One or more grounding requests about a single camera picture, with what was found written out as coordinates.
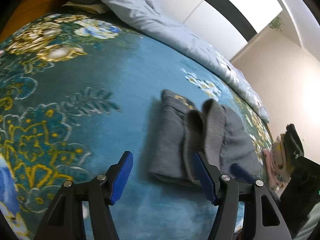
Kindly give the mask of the pink fuzzy right forearm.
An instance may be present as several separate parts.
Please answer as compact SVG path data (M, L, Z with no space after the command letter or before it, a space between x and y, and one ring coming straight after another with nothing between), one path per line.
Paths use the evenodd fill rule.
M263 149L268 185L274 192L278 192L287 186L294 170L287 155L288 151L284 144L284 137L284 133L279 135L273 142L271 149Z

